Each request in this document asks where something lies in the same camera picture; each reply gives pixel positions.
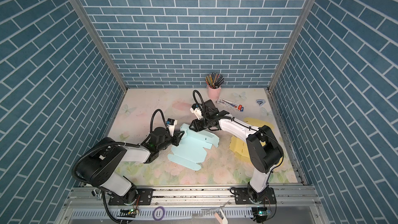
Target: flat unfolded box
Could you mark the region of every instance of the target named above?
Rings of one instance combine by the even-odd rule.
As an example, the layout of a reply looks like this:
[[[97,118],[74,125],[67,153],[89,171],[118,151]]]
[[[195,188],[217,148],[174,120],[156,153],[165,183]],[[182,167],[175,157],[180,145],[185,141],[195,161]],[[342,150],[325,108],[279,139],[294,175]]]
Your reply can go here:
[[[181,131],[184,131],[178,146],[172,146],[173,154],[168,154],[167,158],[171,162],[178,163],[184,167],[200,170],[201,165],[198,163],[204,162],[207,152],[206,149],[211,149],[214,145],[218,147],[220,139],[211,132],[200,131],[195,132],[189,129],[189,125],[182,124]]]

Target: tabletop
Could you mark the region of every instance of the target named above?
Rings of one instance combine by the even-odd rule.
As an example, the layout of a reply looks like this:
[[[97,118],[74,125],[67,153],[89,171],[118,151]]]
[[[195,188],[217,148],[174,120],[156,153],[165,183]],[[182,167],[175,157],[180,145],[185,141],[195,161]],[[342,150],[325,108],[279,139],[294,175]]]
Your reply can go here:
[[[194,103],[194,89],[129,89],[123,99],[120,110],[109,132],[109,137],[117,142],[132,144],[141,143],[149,133],[152,113],[160,108],[164,117],[178,120],[179,128],[183,123],[190,124],[195,115],[190,112]],[[208,100],[206,88],[197,89]],[[244,111],[236,111],[216,104],[219,111],[226,110],[234,117],[244,121],[245,118],[259,119],[269,123],[278,142],[285,151],[281,166],[271,174],[270,183],[296,183],[296,175],[281,138],[271,106],[264,89],[223,88],[220,97],[241,104]],[[261,107],[257,99],[266,103]],[[154,119],[153,128],[163,127],[161,115]],[[160,152],[159,157],[149,164],[121,162],[116,172],[127,177],[135,185],[214,185],[237,184],[250,181],[254,167],[250,162],[243,162],[230,150],[232,134],[225,131],[214,132],[219,138],[218,147],[207,150],[207,156],[201,163],[201,169],[193,171],[168,160],[171,146]]]

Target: black cable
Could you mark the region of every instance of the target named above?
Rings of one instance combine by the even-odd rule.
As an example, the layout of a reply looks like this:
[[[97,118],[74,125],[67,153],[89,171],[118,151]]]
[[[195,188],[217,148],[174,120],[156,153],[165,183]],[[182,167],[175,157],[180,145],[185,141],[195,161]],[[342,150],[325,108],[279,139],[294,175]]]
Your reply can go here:
[[[277,203],[277,201],[275,201],[275,211],[274,211],[274,214],[271,216],[271,218],[267,218],[266,220],[271,220],[274,216],[275,216],[275,214],[276,214],[276,203]]]
[[[197,99],[196,99],[196,96],[195,96],[195,93],[199,96],[199,99],[200,99],[202,105],[200,105],[200,104],[198,103],[198,101],[197,101]],[[206,105],[205,105],[205,102],[203,101],[202,95],[199,93],[199,91],[194,90],[194,91],[192,92],[192,96],[193,96],[193,100],[195,101],[196,105],[199,107],[199,109],[200,109],[200,111],[201,111],[201,113],[202,113],[203,123],[204,123],[204,125],[206,126],[206,125],[208,124],[208,123],[206,123],[206,120],[207,120],[207,119],[206,119]]]
[[[284,158],[284,157],[285,157],[285,155],[283,154],[281,163],[280,163],[278,166],[276,166],[275,168],[273,168],[272,170],[275,170],[277,167],[281,166],[281,164],[283,163],[283,158]]]
[[[148,135],[148,137],[145,138],[144,141],[142,141],[141,145],[145,144],[148,141],[149,138],[150,138],[150,134]]]
[[[199,93],[199,91],[194,90],[194,91],[192,92],[193,100],[195,101],[196,105],[198,105],[200,111],[202,112],[202,116],[203,116],[203,115],[204,115],[204,114],[203,114],[204,109],[202,109],[202,106],[198,103],[198,101],[197,101],[197,99],[196,99],[196,97],[195,97],[195,93],[198,94],[199,99],[201,100],[201,102],[202,102],[202,104],[203,104],[203,107],[205,107],[205,102],[203,101],[202,95]]]
[[[234,189],[236,189],[236,187],[230,187],[229,188],[229,192],[232,194],[232,195],[239,195],[238,193],[232,193],[232,190],[234,190]]]
[[[239,124],[239,125],[241,125],[241,126],[243,126],[243,127],[248,128],[249,130],[255,130],[255,131],[257,131],[257,132],[260,131],[260,133],[262,133],[264,136],[267,136],[267,137],[271,138],[273,141],[277,142],[277,141],[276,141],[275,139],[273,139],[272,137],[266,135],[264,132],[261,132],[261,130],[256,130],[256,129],[252,128],[252,126],[245,126],[245,125],[242,125],[242,123],[236,122],[235,120],[232,120],[232,121],[235,122],[235,123],[237,123],[237,124]]]
[[[223,119],[223,118],[232,119],[232,117],[222,116],[222,117],[218,117],[218,118],[214,118],[214,119],[210,120],[209,122],[207,122],[207,124],[213,123],[213,122],[218,121],[218,120]]]
[[[132,222],[132,220],[118,220],[115,217],[113,217],[113,215],[109,211],[108,204],[106,203],[105,191],[101,190],[101,195],[102,195],[103,206],[105,207],[105,212],[109,216],[109,219],[111,219],[112,221],[119,223],[119,224],[127,224],[127,223]]]
[[[156,109],[156,110],[153,112],[153,114],[152,114],[152,118],[150,119],[150,131],[149,131],[149,132],[152,132],[153,119],[155,118],[155,115],[156,115],[157,112],[160,112],[160,114],[162,115],[162,120],[163,120],[164,126],[166,127],[166,131],[167,131],[168,134],[170,134],[169,128],[167,128],[166,120],[164,119],[163,112],[162,112],[162,110],[160,110],[160,109]]]
[[[91,154],[102,150],[103,148],[109,147],[109,146],[129,146],[129,147],[135,147],[135,148],[139,148],[141,147],[139,144],[129,144],[129,143],[124,143],[124,142],[109,142],[106,144],[102,144],[99,145],[97,147],[93,147],[90,150],[88,150],[83,156],[81,156],[80,158],[77,159],[77,161],[75,162],[75,164],[72,167],[72,177],[75,178],[77,181],[83,182],[83,183],[89,183],[86,179],[79,177],[76,173],[76,169],[79,166],[79,164],[88,156],[90,156]]]

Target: blue brick wallpaper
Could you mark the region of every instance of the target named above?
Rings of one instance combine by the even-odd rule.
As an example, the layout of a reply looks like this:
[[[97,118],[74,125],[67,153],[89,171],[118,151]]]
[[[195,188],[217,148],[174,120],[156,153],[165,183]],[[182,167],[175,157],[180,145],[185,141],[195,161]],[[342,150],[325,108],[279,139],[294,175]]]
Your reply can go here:
[[[81,0],[129,87],[266,87],[305,0]]]
[[[331,223],[398,223],[398,0],[316,0],[275,88]]]
[[[67,0],[0,0],[0,223],[52,223],[122,91]]]

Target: metal bracket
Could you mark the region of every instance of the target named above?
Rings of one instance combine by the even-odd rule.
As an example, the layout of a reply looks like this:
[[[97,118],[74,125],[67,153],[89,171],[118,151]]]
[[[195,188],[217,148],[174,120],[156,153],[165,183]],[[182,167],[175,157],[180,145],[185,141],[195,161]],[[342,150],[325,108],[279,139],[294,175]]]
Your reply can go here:
[[[139,206],[149,206],[152,200],[153,189],[137,189],[138,205]],[[121,201],[119,201],[118,197],[113,197],[109,199],[109,206],[120,206],[123,205]]]
[[[230,188],[247,189],[247,184],[235,185],[190,185],[190,186],[140,186],[138,191],[140,195],[139,213],[135,220],[152,220],[152,211],[162,206],[169,211],[163,220],[174,220],[176,217],[192,218],[192,212],[203,208],[216,208],[228,202],[223,209],[227,218],[233,217],[253,217],[252,207],[263,207],[264,202],[253,204],[251,201],[245,205],[238,205],[235,197],[229,191]],[[316,194],[313,185],[303,185],[301,183],[273,183],[270,185],[274,190],[274,195],[278,201],[278,209],[281,206],[293,208],[317,207],[318,216],[323,218],[324,223],[328,224],[326,215],[321,206],[321,202]],[[72,188],[63,210],[59,214],[55,224],[67,224],[67,220],[73,219],[91,219],[100,220],[106,216],[102,201],[97,201],[91,192],[94,187],[74,187]],[[149,199],[144,196],[142,190],[153,190],[150,197],[150,205],[141,202]],[[274,197],[267,196],[274,204]],[[126,205],[109,206],[113,216],[117,216],[119,210],[129,208]]]
[[[102,194],[101,194],[101,190],[100,189],[94,189],[91,194],[93,195],[93,197],[97,198],[97,201],[102,199]]]
[[[254,203],[254,202],[252,202],[250,200],[247,188],[233,188],[232,190],[235,193],[235,204],[237,204],[237,205],[247,205],[247,204],[253,204]],[[268,202],[268,200],[264,199],[264,200],[262,200],[259,203],[257,202],[257,204],[275,204],[276,203],[276,197],[275,197],[275,193],[274,193],[273,188],[270,188],[270,187],[266,188],[265,197],[267,197],[269,199],[269,202]]]

